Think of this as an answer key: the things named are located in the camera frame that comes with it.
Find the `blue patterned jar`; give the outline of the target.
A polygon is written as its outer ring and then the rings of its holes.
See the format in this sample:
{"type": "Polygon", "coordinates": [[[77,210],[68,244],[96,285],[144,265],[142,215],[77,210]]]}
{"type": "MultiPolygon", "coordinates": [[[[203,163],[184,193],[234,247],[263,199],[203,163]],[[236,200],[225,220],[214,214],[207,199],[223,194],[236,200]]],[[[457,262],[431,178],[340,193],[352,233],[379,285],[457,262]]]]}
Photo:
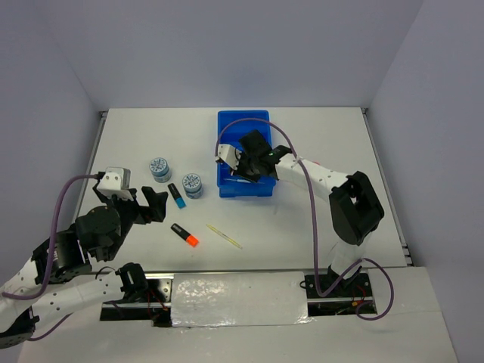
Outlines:
{"type": "Polygon", "coordinates": [[[149,170],[154,179],[158,183],[165,183],[171,179],[172,170],[166,159],[157,157],[149,162],[149,170]]]}
{"type": "Polygon", "coordinates": [[[189,173],[185,175],[181,183],[188,198],[198,199],[203,195],[203,183],[198,174],[189,173]]]}

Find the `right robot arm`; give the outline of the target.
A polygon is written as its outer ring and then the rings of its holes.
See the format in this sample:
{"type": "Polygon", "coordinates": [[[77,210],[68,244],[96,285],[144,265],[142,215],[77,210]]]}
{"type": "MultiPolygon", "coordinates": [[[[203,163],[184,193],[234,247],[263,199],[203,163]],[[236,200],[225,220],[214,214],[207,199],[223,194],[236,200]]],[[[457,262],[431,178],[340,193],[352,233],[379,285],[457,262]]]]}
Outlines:
{"type": "Polygon", "coordinates": [[[269,177],[309,192],[315,275],[319,273],[316,200],[327,203],[337,250],[328,268],[329,287],[326,291],[321,287],[316,290],[319,296],[330,291],[338,296],[348,294],[361,270],[367,239],[384,217],[370,179],[363,172],[336,172],[304,159],[292,144],[272,147],[257,130],[246,134],[239,143],[240,150],[227,144],[216,147],[217,160],[229,165],[232,175],[252,183],[269,177]]]}

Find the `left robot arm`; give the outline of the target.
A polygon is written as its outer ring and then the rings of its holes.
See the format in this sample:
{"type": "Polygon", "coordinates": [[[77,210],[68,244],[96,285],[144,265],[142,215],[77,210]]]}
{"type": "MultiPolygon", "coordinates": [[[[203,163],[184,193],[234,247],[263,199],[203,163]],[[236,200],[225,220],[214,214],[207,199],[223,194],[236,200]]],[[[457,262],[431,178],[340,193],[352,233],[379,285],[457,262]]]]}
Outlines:
{"type": "Polygon", "coordinates": [[[143,268],[134,262],[85,284],[66,283],[92,272],[92,261],[110,262],[133,225],[162,222],[166,217],[167,192],[141,189],[147,205],[129,189],[124,200],[96,192],[101,205],[78,217],[56,234],[55,243],[45,240],[27,263],[1,288],[1,347],[10,348],[33,338],[36,329],[96,303],[119,300],[137,302],[150,291],[143,268]]]}

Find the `yellow thin pen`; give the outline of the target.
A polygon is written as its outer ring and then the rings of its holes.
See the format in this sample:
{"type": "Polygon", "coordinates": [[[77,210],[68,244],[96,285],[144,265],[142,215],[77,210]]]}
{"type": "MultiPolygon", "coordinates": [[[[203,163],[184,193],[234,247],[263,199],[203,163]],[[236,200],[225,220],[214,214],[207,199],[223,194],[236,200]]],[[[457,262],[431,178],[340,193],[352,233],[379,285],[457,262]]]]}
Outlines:
{"type": "Polygon", "coordinates": [[[242,250],[243,249],[243,247],[237,241],[235,241],[234,239],[232,239],[228,235],[224,234],[219,229],[215,228],[214,226],[212,226],[210,224],[206,224],[206,226],[207,226],[207,228],[209,230],[211,230],[212,232],[216,233],[218,236],[222,237],[223,239],[225,239],[227,242],[229,242],[230,244],[232,244],[233,246],[235,246],[239,250],[242,250]]]}

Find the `blue thin pen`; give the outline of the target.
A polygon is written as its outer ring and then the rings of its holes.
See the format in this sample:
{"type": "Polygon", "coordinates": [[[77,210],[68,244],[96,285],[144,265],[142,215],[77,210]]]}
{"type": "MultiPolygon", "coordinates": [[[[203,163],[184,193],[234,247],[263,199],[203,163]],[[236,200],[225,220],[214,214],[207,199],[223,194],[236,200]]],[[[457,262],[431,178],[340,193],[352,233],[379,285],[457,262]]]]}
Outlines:
{"type": "Polygon", "coordinates": [[[237,183],[247,183],[251,184],[252,182],[243,178],[224,178],[222,179],[223,182],[229,183],[229,182],[237,182],[237,183]]]}

